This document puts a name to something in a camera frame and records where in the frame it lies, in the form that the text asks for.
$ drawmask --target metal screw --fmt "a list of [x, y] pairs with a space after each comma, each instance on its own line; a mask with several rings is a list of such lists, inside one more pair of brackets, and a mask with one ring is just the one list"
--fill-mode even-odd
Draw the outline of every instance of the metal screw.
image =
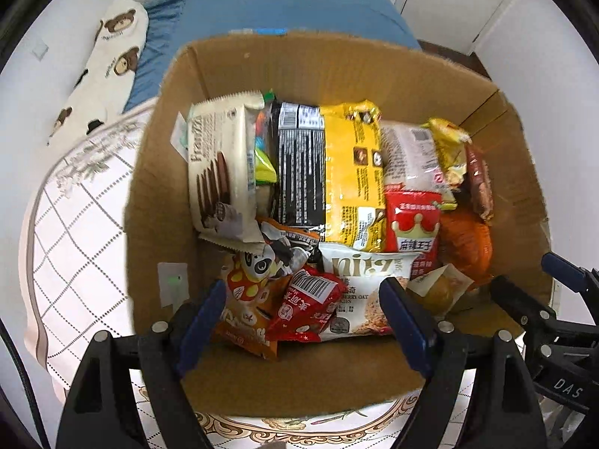
[[505, 341], [505, 342], [510, 342], [511, 341], [511, 333], [509, 331], [506, 331], [505, 329], [501, 329], [499, 331], [499, 339], [501, 339], [502, 341]]
[[94, 334], [94, 341], [102, 342], [109, 338], [109, 334], [107, 331], [98, 331]]
[[546, 358], [548, 358], [549, 356], [551, 356], [551, 348], [549, 346], [547, 346], [546, 344], [543, 344], [541, 346], [541, 354], [543, 356], [545, 356]]
[[449, 334], [453, 332], [453, 324], [449, 321], [441, 321], [438, 323], [439, 331]]
[[168, 323], [166, 321], [158, 321], [152, 324], [152, 331], [155, 333], [161, 333], [168, 329]]

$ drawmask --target wooden floor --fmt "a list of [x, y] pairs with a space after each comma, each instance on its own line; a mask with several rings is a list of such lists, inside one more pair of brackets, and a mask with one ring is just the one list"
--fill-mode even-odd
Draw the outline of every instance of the wooden floor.
[[482, 64], [482, 62], [480, 62], [480, 60], [474, 52], [471, 55], [465, 55], [460, 52], [448, 49], [447, 47], [441, 47], [440, 45], [436, 45], [434, 43], [425, 42], [424, 40], [419, 40], [418, 43], [420, 44], [424, 52], [440, 55], [445, 59], [457, 62], [457, 64], [461, 64], [464, 67], [468, 67], [470, 70], [473, 70], [481, 76], [490, 79], [489, 74], [487, 74], [487, 71], [484, 68], [484, 65]]

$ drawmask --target crown graphic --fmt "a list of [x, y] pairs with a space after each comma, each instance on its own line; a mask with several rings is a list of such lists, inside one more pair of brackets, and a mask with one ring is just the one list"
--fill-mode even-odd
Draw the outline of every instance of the crown graphic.
[[412, 226], [412, 228], [408, 229], [407, 231], [403, 231], [403, 229], [401, 229], [399, 227], [399, 223], [397, 221], [394, 221], [393, 223], [391, 223], [391, 229], [393, 229], [393, 232], [395, 233], [396, 237], [398, 237], [398, 238], [409, 238], [409, 239], [435, 238], [435, 236], [439, 232], [439, 228], [440, 228], [441, 224], [436, 223], [435, 228], [433, 228], [432, 231], [427, 231], [420, 224], [422, 222], [422, 217], [423, 216], [421, 213], [416, 214], [414, 216], [414, 226]]

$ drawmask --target black cable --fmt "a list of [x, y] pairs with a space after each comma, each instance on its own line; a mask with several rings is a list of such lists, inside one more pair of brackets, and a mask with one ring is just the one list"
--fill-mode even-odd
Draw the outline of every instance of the black cable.
[[13, 340], [8, 334], [2, 319], [0, 319], [0, 336], [2, 336], [2, 340], [4, 341], [8, 352], [13, 358], [13, 363], [17, 367], [17, 371], [21, 377], [21, 382], [23, 383], [23, 388], [25, 389], [25, 395], [27, 396], [27, 401], [29, 402], [31, 416], [34, 419], [35, 429], [40, 437], [41, 447], [43, 447], [43, 449], [51, 449], [50, 442], [48, 442], [48, 436], [46, 435], [46, 429], [44, 429], [44, 423], [41, 420], [40, 408], [38, 408], [37, 401], [35, 400], [34, 389], [31, 386], [31, 381], [29, 380], [29, 375], [27, 374], [23, 360], [19, 356], [19, 352], [17, 351]]

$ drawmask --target bear print blanket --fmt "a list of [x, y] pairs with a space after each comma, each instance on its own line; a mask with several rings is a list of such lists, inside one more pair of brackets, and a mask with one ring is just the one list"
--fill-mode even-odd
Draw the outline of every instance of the bear print blanket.
[[115, 0], [98, 24], [94, 49], [52, 127], [58, 157], [95, 128], [114, 121], [127, 103], [146, 43], [148, 14], [133, 0]]

